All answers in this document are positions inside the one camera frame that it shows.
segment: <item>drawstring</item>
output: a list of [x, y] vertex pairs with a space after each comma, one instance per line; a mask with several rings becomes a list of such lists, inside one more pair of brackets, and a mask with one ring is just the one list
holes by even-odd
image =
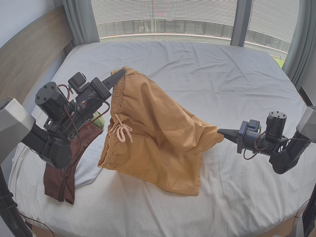
[[118, 139], [121, 141], [121, 142], [124, 142], [125, 141], [125, 135], [124, 135], [124, 132], [123, 130], [126, 131], [127, 135], [129, 136], [131, 142], [133, 143], [133, 140], [132, 140], [132, 135], [130, 133], [130, 131], [132, 131], [132, 128], [130, 128], [128, 125], [126, 124], [122, 124], [120, 118], [118, 117], [117, 114], [115, 114], [115, 117], [118, 119], [119, 121], [119, 124], [114, 128], [113, 130], [113, 133], [115, 133], [116, 131], [116, 135], [118, 137]]

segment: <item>white bed sheet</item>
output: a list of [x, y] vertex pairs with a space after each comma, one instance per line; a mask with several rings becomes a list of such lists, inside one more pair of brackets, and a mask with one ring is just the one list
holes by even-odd
[[[88, 81], [103, 80], [122, 66], [146, 74], [184, 108], [220, 128], [238, 129], [249, 119], [265, 128], [269, 111], [279, 110], [287, 114], [284, 134], [291, 137], [306, 109], [268, 53], [234, 46], [176, 41], [82, 45], [69, 53], [54, 80], [67, 83], [78, 71]], [[33, 115], [42, 126], [45, 115], [37, 107]], [[246, 161], [236, 149], [224, 140], [202, 153], [197, 197], [102, 169], [93, 183], [76, 189], [70, 205], [44, 195], [45, 163], [20, 144], [9, 188], [23, 214], [67, 237], [256, 236], [293, 216], [309, 198], [316, 180], [315, 145], [283, 175], [274, 173], [267, 156]]]

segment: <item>headboard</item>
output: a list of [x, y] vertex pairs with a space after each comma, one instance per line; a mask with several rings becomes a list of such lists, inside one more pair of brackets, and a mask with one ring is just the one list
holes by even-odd
[[0, 101], [10, 96], [22, 104], [36, 80], [72, 38], [63, 6], [13, 36], [0, 48]]

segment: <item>curtain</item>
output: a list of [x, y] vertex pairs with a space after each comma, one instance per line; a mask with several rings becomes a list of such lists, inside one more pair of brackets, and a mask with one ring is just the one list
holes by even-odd
[[292, 43], [282, 69], [300, 88], [316, 46], [316, 0], [300, 0], [300, 9]]
[[100, 42], [91, 0], [54, 0], [54, 4], [64, 6], [73, 46]]

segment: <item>wrinkled bed sheet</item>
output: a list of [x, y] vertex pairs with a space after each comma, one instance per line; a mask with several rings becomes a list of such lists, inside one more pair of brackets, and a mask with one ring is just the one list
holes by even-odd
[[[239, 129], [243, 120], [256, 119], [264, 129], [269, 111], [279, 110], [288, 117], [284, 134], [292, 137], [306, 109], [268, 53], [243, 47], [179, 41], [81, 45], [53, 80], [67, 83], [78, 71], [87, 81], [103, 80], [122, 66], [146, 74], [184, 108], [219, 128]], [[41, 127], [45, 114], [36, 107], [33, 115]], [[107, 126], [109, 114], [105, 121]], [[70, 205], [44, 195], [45, 162], [20, 144], [9, 188], [21, 213], [67, 237], [256, 236], [293, 216], [309, 198], [316, 180], [315, 145], [283, 175], [274, 173], [267, 156], [247, 161], [236, 150], [224, 140], [202, 153], [197, 197], [102, 169], [93, 183], [76, 189]]]

